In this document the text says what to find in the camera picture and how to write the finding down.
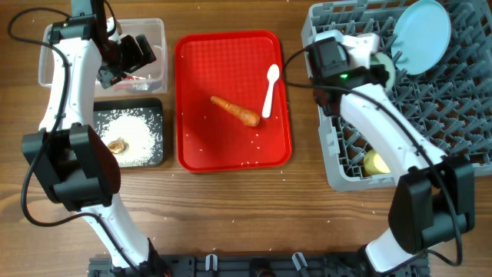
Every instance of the red cutting board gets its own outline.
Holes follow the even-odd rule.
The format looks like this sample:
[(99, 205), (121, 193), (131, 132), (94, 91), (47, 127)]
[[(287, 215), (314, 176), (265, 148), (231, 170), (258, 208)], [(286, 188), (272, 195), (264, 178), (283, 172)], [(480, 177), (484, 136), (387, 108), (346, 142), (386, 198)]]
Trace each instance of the red cutting board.
[(188, 35), (175, 49), (178, 161), (191, 172), (283, 165), (292, 154), (285, 85), (274, 86), (270, 118), (247, 127), (217, 105), (218, 96), (261, 115), (267, 72), (282, 70), (281, 45), (269, 31)]

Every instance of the wooden tabletop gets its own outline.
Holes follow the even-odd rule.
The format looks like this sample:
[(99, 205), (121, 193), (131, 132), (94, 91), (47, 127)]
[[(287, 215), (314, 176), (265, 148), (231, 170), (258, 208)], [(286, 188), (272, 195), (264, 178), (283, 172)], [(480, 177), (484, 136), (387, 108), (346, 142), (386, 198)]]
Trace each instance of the wooden tabletop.
[[(301, 48), (301, 28), (316, 1), (193, 0), (142, 2), (112, 0), (118, 18), (161, 18), (170, 49), (180, 37), (203, 32), (249, 29), (273, 31), (284, 57)], [(25, 8), (47, 6), (70, 12), (68, 0), (0, 2), (0, 275), (86, 276), (88, 259), (105, 247), (84, 220), (56, 228), (35, 227), (24, 219), (21, 183), (28, 163), (21, 139), (36, 132), (49, 90), (38, 84), (39, 47), (12, 41), (11, 17)], [(61, 18), (37, 12), (21, 18), (14, 32), (40, 39), (45, 27)], [(170, 153), (155, 168), (121, 171), (121, 196), (131, 217), (161, 254), (220, 255), (320, 254), (355, 251), (387, 227), (394, 189), (336, 192), (327, 183), (318, 138), (319, 119), (311, 92), (288, 88), (294, 154), (275, 169), (195, 175), (175, 154), (174, 73), (170, 89), (159, 95), (165, 109)], [(302, 58), (291, 65), (293, 81), (307, 82)], [(492, 178), (476, 182), (476, 228), (464, 235), (464, 265), (451, 268), (431, 258), (435, 276), (490, 276), (492, 273)], [(68, 215), (51, 204), (36, 180), (29, 209), (40, 220)], [(438, 247), (454, 259), (454, 242)]]

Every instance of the spoon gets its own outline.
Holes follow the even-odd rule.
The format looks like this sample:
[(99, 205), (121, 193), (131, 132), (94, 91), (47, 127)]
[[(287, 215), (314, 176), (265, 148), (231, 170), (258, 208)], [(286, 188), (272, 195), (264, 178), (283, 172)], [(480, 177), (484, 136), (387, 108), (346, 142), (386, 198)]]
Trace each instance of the spoon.
[(261, 116), (264, 118), (269, 118), (271, 115), (271, 103), (274, 97), (274, 84), (280, 78), (280, 69), (278, 65), (271, 65), (268, 69), (267, 79), (268, 79), (268, 90), (267, 90), (267, 98), (264, 100), (263, 112)]

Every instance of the blue plate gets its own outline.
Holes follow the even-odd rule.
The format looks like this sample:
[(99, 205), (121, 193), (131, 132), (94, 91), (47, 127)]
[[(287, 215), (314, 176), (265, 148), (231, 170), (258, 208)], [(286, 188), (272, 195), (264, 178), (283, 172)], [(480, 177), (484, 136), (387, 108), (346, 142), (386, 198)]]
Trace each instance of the blue plate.
[(409, 75), (426, 72), (446, 52), (451, 36), (451, 20), (446, 10), (434, 0), (420, 0), (405, 10), (394, 29), (398, 35), (391, 54), (403, 55), (395, 64)]

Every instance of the dish rack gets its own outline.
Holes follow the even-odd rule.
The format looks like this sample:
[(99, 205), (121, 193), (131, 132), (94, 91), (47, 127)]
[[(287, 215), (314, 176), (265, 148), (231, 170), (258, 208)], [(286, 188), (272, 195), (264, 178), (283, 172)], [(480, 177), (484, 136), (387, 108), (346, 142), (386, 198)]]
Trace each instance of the dish rack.
[[(464, 155), (475, 175), (492, 175), (492, 15), (487, 0), (442, 0), (452, 31), (443, 58), (420, 75), (397, 69), (391, 102), (426, 139), (448, 155)], [(393, 30), (410, 1), (349, 0), (314, 4), (301, 37), (303, 47), (316, 34), (337, 29), (345, 35), (376, 32), (380, 48), (393, 61)], [(311, 77), (308, 63), (307, 73)], [(391, 174), (369, 176), (365, 137), (340, 117), (324, 116), (318, 107), (318, 129), (329, 185), (352, 191), (394, 186)]]

